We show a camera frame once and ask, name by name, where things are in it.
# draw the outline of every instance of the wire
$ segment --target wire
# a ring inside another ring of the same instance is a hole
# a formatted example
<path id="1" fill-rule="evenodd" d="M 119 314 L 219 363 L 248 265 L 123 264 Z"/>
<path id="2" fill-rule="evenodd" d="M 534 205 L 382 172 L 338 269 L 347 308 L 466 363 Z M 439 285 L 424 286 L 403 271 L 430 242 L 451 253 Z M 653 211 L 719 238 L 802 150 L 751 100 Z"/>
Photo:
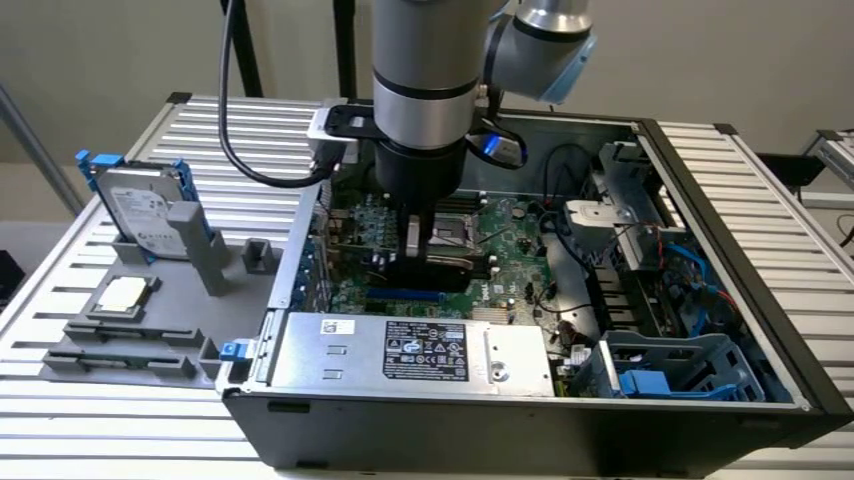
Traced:
<path id="1" fill-rule="evenodd" d="M 555 335 L 558 333 L 558 327 L 556 326 L 552 329 L 550 329 L 542 323 L 539 323 L 539 321 L 536 320 L 536 317 L 531 317 L 531 320 L 534 320 L 534 325 L 536 325 L 539 327 L 539 329 L 543 331 L 543 333 L 546 335 Z"/>
<path id="2" fill-rule="evenodd" d="M 387 279 L 383 275 L 380 275 L 379 273 L 376 273 L 376 272 L 371 272 L 371 271 L 368 270 L 368 271 L 367 271 L 367 272 L 364 272 L 364 273 L 367 273 L 368 275 L 375 276 L 376 278 L 379 278 L 380 280 L 383 280 L 383 281 L 386 281 L 386 282 L 388 281 L 388 279 Z"/>
<path id="3" fill-rule="evenodd" d="M 590 265 L 587 265 L 587 262 L 584 262 L 582 257 L 578 256 L 578 253 L 575 253 L 575 250 L 572 250 L 572 246 L 570 245 L 568 240 L 563 237 L 563 233 L 560 232 L 560 218 L 562 217 L 563 217 L 563 215 L 558 214 L 558 220 L 555 221 L 555 236 L 558 237 L 558 240 L 560 241 L 560 245 L 563 245 L 563 249 L 566 250 L 566 253 L 570 254 L 570 257 L 572 257 L 572 260 L 575 260 L 575 262 L 580 265 L 580 267 L 584 269 L 584 271 L 590 275 L 592 275 L 594 274 L 592 268 L 590 267 Z"/>
<path id="4" fill-rule="evenodd" d="M 738 305 L 735 305 L 735 300 L 733 300 L 733 297 L 730 296 L 730 294 L 726 293 L 723 290 L 718 290 L 718 295 L 721 296 L 721 298 L 723 298 L 727 301 L 733 309 L 738 311 Z"/>
<path id="5" fill-rule="evenodd" d="M 548 205 L 554 205 L 555 199 L 558 198 L 558 187 L 560 186 L 560 180 L 563 179 L 564 174 L 568 175 L 571 179 L 575 178 L 572 176 L 572 170 L 570 170 L 570 166 L 568 165 L 563 165 L 563 168 L 560 169 L 560 172 L 558 173 L 558 181 L 555 182 L 555 191 L 551 192 L 551 199 L 548 200 Z"/>
<path id="6" fill-rule="evenodd" d="M 498 230 L 498 232 L 495 232 L 491 235 L 487 235 L 486 237 L 483 237 L 480 240 L 478 240 L 478 245 L 480 245 L 482 243 L 488 242 L 490 240 L 492 240 L 498 235 L 500 235 L 507 230 L 510 230 L 511 227 L 512 227 L 512 225 L 507 225 L 504 228 Z"/>
<path id="7" fill-rule="evenodd" d="M 623 229 L 619 231 L 619 233 L 616 235 L 614 235 L 611 237 L 611 240 L 608 241 L 607 245 L 604 246 L 604 248 L 602 249 L 602 253 L 599 254 L 599 258 L 604 258 L 604 255 L 608 253 L 608 250 L 611 249 L 611 247 L 615 246 L 616 241 L 619 240 L 619 237 L 628 231 L 631 230 L 634 227 L 636 227 L 638 225 L 641 225 L 639 223 L 632 223 L 631 225 L 626 225 L 626 227 L 623 227 Z"/>
<path id="8" fill-rule="evenodd" d="M 555 230 L 547 230 L 546 227 L 543 226 L 543 220 L 546 220 L 546 217 L 550 217 L 551 215 L 558 215 L 558 212 L 550 212 L 548 210 L 544 210 L 543 214 L 536 219 L 536 227 L 539 228 L 540 232 L 554 233 L 554 231 L 555 231 Z"/>
<path id="9" fill-rule="evenodd" d="M 701 278 L 703 279 L 703 283 L 706 283 L 706 277 L 707 277 L 707 275 L 706 275 L 706 272 L 707 272 L 706 261 L 702 258 L 699 258 L 694 254 L 694 252 L 691 252 L 687 248 L 685 248 L 681 245 L 677 245 L 675 243 L 669 243 L 667 244 L 667 250 L 678 253 L 685 258 L 687 258 L 694 263 L 697 263 L 697 265 L 699 266 Z"/>
<path id="10" fill-rule="evenodd" d="M 456 241 L 456 239 L 454 239 L 454 238 L 438 237 L 438 236 L 434 236 L 432 238 L 436 241 L 447 242 L 447 245 L 439 245 L 439 244 L 434 243 L 432 244 L 434 247 L 459 247 L 459 248 L 464 248 L 467 250 L 471 250 L 471 248 L 468 248 L 468 245 L 466 245 L 464 243 Z"/>
<path id="11" fill-rule="evenodd" d="M 842 235 L 845 235 L 845 239 L 842 240 L 842 242 L 839 242 L 839 246 L 841 247 L 847 247 L 849 243 L 851 243 L 851 241 L 854 241 L 854 226 L 851 226 L 851 230 L 846 233 L 845 230 L 842 230 L 842 219 L 843 218 L 854 218 L 854 215 L 851 215 L 850 213 L 846 213 L 845 215 L 839 215 L 837 217 L 837 228 L 839 229 L 839 233 L 842 233 Z"/>
<path id="12" fill-rule="evenodd" d="M 587 156 L 587 159 L 592 158 L 592 154 L 587 151 L 587 149 L 574 142 L 562 143 L 548 151 L 548 153 L 546 154 L 546 164 L 543 167 L 543 203 L 544 204 L 548 204 L 548 167 L 551 165 L 551 160 L 555 154 L 564 148 L 575 148 L 582 151 L 582 153 Z M 572 181 L 572 186 L 575 186 L 578 185 L 578 180 L 572 176 L 571 170 L 568 172 L 570 172 L 570 180 Z"/>
<path id="13" fill-rule="evenodd" d="M 223 27 L 223 48 L 219 57 L 219 143 L 223 147 L 226 158 L 238 171 L 250 179 L 275 188 L 304 188 L 326 180 L 332 176 L 335 164 L 340 161 L 346 151 L 342 142 L 322 142 L 318 147 L 318 164 L 312 173 L 306 178 L 282 179 L 262 175 L 252 170 L 238 157 L 228 139 L 228 64 L 231 61 L 231 40 L 234 34 L 235 10 L 243 0 L 230 0 L 226 9 L 226 25 Z"/>
<path id="14" fill-rule="evenodd" d="M 554 310 L 554 309 L 548 308 L 546 305 L 543 305 L 543 295 L 546 294 L 547 290 L 548 289 L 540 290 L 539 295 L 536 295 L 536 297 L 534 298 L 534 303 L 540 308 L 540 310 L 543 310 L 543 311 L 546 311 L 548 313 L 562 314 L 562 313 L 574 312 L 575 310 L 580 310 L 582 308 L 592 307 L 591 303 L 583 303 L 583 304 L 575 305 L 574 307 L 570 307 L 570 308 L 567 308 L 564 310 Z"/>
<path id="15" fill-rule="evenodd" d="M 703 327 L 706 326 L 707 317 L 709 315 L 706 315 L 706 309 L 703 307 L 699 307 L 699 310 L 697 311 L 697 323 L 691 328 L 691 332 L 689 333 L 689 338 L 694 338 L 699 336 L 699 333 L 703 331 Z"/>

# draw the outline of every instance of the slotted aluminum surface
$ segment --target slotted aluminum surface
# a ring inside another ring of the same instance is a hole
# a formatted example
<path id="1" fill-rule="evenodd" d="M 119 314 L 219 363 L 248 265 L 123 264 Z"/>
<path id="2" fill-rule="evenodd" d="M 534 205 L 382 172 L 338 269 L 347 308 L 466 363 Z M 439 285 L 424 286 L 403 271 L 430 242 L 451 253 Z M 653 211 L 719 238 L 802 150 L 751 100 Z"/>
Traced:
<path id="1" fill-rule="evenodd" d="M 232 101 L 230 125 L 234 139 L 239 140 L 234 143 L 252 167 L 267 168 L 267 173 L 286 177 L 302 175 L 296 171 L 307 168 L 310 160 L 303 135 L 318 107 L 319 103 Z M 663 126 L 670 134 L 682 133 L 675 138 L 721 142 L 711 126 Z M 288 228 L 283 219 L 299 198 L 246 180 L 231 169 L 216 145 L 215 101 L 193 97 L 185 106 L 164 109 L 129 157 L 172 160 L 180 155 L 188 161 L 211 223 L 224 229 L 228 241 L 240 242 L 248 236 L 284 241 Z M 679 149 L 693 150 L 687 144 Z M 698 162 L 737 162 L 735 150 L 699 150 L 690 151 Z M 727 217 L 739 216 L 739 205 L 747 216 L 763 217 L 767 210 L 774 212 L 767 218 L 791 218 L 787 209 L 773 200 L 715 200 L 717 208 L 733 212 Z M 826 263 L 823 258 L 810 256 L 821 249 L 810 246 L 809 236 L 773 228 L 774 222 L 766 230 L 737 230 L 737 238 L 749 242 L 743 246 L 755 246 L 750 250 L 757 255 L 767 257 L 767 252 L 794 248 L 806 255 L 798 257 L 799 261 Z M 115 260 L 107 246 L 115 233 L 103 208 L 92 202 L 0 317 L 0 478 L 363 478 L 358 473 L 275 472 L 266 467 L 214 391 L 37 380 L 44 351 L 61 338 L 65 322 L 79 312 Z M 770 237 L 778 239 L 770 243 L 779 244 L 779 249 L 762 248 Z M 765 258 L 771 262 L 775 259 L 773 255 Z M 794 257 L 781 260 L 795 261 Z M 769 282 L 807 283 L 803 277 L 789 276 L 795 272 L 815 280 L 810 281 L 813 286 L 821 285 L 821 279 L 827 286 L 847 288 L 841 273 L 770 267 L 766 271 L 774 273 L 773 278 L 766 277 Z M 834 291 L 813 288 L 809 293 L 834 295 Z M 846 320 L 850 319 L 838 312 L 793 315 L 837 385 L 854 395 L 854 343 L 849 342 L 854 337 Z M 710 478 L 837 480 L 851 478 L 850 469 L 854 431 L 843 429 L 807 448 L 755 452 Z"/>
<path id="2" fill-rule="evenodd" d="M 738 136 L 723 135 L 711 126 L 674 128 L 665 123 L 662 128 L 683 158 L 739 166 L 706 175 L 686 161 L 759 276 L 849 404 L 854 404 L 854 265 L 849 256 Z M 721 194 L 721 184 L 733 185 L 727 195 Z M 665 203 L 678 217 L 670 199 L 665 198 Z M 854 433 L 843 429 L 825 437 L 831 438 L 854 439 Z M 827 441 L 853 448 L 839 453 L 850 456 L 854 468 L 854 443 Z M 799 451 L 798 458 L 809 453 L 810 449 Z"/>

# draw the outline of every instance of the black cable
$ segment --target black cable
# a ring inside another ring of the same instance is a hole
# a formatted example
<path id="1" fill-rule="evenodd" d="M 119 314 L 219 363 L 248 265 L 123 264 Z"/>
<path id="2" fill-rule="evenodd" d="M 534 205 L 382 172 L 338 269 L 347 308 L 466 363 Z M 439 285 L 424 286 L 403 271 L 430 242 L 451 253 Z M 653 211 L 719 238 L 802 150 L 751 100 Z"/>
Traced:
<path id="1" fill-rule="evenodd" d="M 551 165 L 551 159 L 554 158 L 555 154 L 564 148 L 575 148 L 582 151 L 582 153 L 587 156 L 587 159 L 592 158 L 592 155 L 590 154 L 587 149 L 574 142 L 562 143 L 548 151 L 548 153 L 546 154 L 546 165 L 543 167 L 543 203 L 548 202 L 548 167 Z M 571 170 L 570 180 L 572 181 L 572 186 L 578 186 L 578 180 L 572 176 Z"/>
<path id="2" fill-rule="evenodd" d="M 572 175 L 572 169 L 568 165 L 563 165 L 560 169 L 560 173 L 558 173 L 558 180 L 555 181 L 555 191 L 551 192 L 551 198 L 548 199 L 548 205 L 555 203 L 555 199 L 558 198 L 558 188 L 560 188 L 560 180 L 563 179 L 563 174 L 570 176 L 570 180 L 575 183 L 575 176 Z"/>
<path id="3" fill-rule="evenodd" d="M 219 144 L 223 147 L 226 158 L 238 171 L 258 183 L 275 188 L 303 188 L 326 180 L 332 176 L 335 164 L 340 161 L 346 152 L 342 142 L 322 142 L 315 152 L 318 163 L 315 169 L 306 178 L 282 179 L 262 175 L 252 170 L 238 157 L 231 141 L 228 140 L 228 63 L 231 61 L 231 40 L 234 34 L 235 11 L 238 3 L 243 0 L 230 0 L 226 9 L 226 25 L 223 27 L 223 48 L 219 57 Z"/>
<path id="4" fill-rule="evenodd" d="M 602 258 L 604 258 L 606 253 L 608 252 L 608 250 L 611 249 L 611 247 L 615 246 L 616 242 L 619 241 L 619 237 L 623 236 L 623 234 L 631 230 L 634 227 L 636 227 L 638 225 L 642 225 L 641 223 L 632 223 L 631 225 L 626 225 L 623 227 L 623 229 L 619 231 L 619 233 L 616 235 L 614 235 L 611 237 L 611 240 L 608 240 L 608 243 L 604 245 L 604 248 L 602 249 Z"/>
<path id="5" fill-rule="evenodd" d="M 837 217 L 837 228 L 839 229 L 839 232 L 842 233 L 842 235 L 845 235 L 845 239 L 842 240 L 842 242 L 839 242 L 839 246 L 842 248 L 849 246 L 849 243 L 851 243 L 851 241 L 854 241 L 854 226 L 851 226 L 851 230 L 849 231 L 849 233 L 845 233 L 845 230 L 842 230 L 842 219 L 843 218 L 854 218 L 854 215 L 851 215 L 850 213 L 846 213 L 845 215 L 839 215 Z"/>
<path id="6" fill-rule="evenodd" d="M 534 299 L 534 303 L 540 308 L 540 310 L 543 310 L 544 312 L 560 314 L 560 313 L 574 312 L 575 310 L 580 310 L 582 308 L 587 308 L 587 307 L 592 308 L 592 304 L 591 303 L 583 303 L 580 305 L 575 305 L 574 307 L 566 308 L 563 310 L 555 310 L 555 309 L 548 308 L 546 305 L 543 305 L 543 295 L 546 294 L 546 290 L 547 289 L 543 289 L 539 292 L 539 295 L 536 295 L 536 298 Z"/>

